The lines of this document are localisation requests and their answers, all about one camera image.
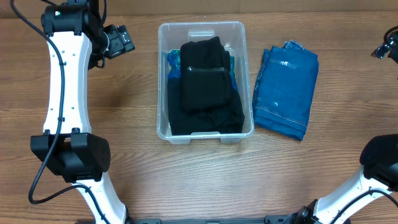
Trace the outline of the shiny blue green garment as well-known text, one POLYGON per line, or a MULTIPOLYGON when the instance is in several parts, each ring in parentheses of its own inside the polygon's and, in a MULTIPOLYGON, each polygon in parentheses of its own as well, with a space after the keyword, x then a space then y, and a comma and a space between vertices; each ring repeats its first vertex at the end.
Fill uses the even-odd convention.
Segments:
MULTIPOLYGON (((236 76, 234 72, 235 68, 235 62, 234 62, 234 57, 229 56, 230 59, 230 71, 229 75, 231 77, 232 81, 232 86, 235 90, 238 89, 237 83, 236 83, 236 76)), ((168 74, 169 78, 180 78, 181 77, 181 69, 180 69, 180 50, 171 50, 167 54, 167 60, 170 65, 170 71, 168 74)))

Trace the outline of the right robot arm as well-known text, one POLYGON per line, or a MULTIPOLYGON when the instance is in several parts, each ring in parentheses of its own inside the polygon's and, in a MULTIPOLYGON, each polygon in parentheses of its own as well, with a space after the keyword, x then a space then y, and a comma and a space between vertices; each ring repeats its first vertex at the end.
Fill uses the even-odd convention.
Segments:
POLYGON ((372 138, 363 149, 361 166, 331 194, 290 215, 268 215, 271 223, 350 223, 350 216, 377 198, 397 192, 397 134, 372 138))

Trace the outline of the clear plastic storage bin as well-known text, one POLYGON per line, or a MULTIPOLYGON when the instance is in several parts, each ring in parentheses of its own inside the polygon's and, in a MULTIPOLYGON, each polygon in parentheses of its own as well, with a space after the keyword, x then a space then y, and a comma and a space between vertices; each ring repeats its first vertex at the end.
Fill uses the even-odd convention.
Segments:
POLYGON ((170 22, 159 26, 157 134, 171 144, 190 144, 193 139, 219 139, 222 143, 235 143, 254 132, 252 90, 250 84, 245 27, 239 21, 170 22), (218 36, 221 44, 234 57, 234 74, 245 116, 242 133, 221 134, 201 132, 174 136, 168 113, 167 83, 170 65, 167 54, 183 44, 208 40, 218 36))

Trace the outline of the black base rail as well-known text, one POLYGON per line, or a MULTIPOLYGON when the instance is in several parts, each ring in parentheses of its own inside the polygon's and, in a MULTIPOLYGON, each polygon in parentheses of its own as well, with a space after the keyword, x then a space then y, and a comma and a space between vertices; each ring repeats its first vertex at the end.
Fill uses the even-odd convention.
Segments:
POLYGON ((127 224, 281 224, 287 215, 267 215, 264 218, 222 218, 222 219, 186 219, 186 220, 161 220, 153 219, 127 219, 127 224))

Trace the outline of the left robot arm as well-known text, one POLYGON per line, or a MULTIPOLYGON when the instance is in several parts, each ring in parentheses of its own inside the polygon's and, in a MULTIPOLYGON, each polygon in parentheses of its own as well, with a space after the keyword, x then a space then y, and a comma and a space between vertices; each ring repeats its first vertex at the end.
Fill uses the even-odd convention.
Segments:
POLYGON ((106 3, 67 1, 46 7, 41 17, 50 54, 50 95, 43 133, 30 148, 43 168, 77 189, 95 223, 131 223, 108 171, 109 143, 91 132, 87 73, 134 49, 124 26, 105 25, 106 3))

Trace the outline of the blue jeans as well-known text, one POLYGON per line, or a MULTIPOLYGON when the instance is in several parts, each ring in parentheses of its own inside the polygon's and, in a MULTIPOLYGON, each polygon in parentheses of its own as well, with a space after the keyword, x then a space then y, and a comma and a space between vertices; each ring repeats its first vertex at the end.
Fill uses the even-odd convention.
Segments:
POLYGON ((290 40, 265 49, 253 93, 254 122, 298 141, 307 132, 318 55, 290 40))

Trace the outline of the black garment with tape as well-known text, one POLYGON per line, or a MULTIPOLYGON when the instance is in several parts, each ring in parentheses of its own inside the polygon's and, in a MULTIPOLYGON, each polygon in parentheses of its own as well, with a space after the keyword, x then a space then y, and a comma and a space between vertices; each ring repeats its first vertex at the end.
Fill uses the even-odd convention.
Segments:
POLYGON ((218 36, 183 44, 180 69, 180 105, 183 110, 191 113, 230 103, 233 94, 230 55, 218 36))

